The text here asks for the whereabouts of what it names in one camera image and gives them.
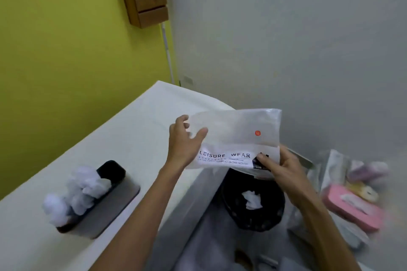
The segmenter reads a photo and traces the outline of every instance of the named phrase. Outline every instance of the pink box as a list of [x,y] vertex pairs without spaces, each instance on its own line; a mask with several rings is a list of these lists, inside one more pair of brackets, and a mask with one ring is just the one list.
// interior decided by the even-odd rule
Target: pink box
[[341,185],[331,185],[322,193],[328,210],[354,222],[365,232],[375,232],[383,224],[384,212]]

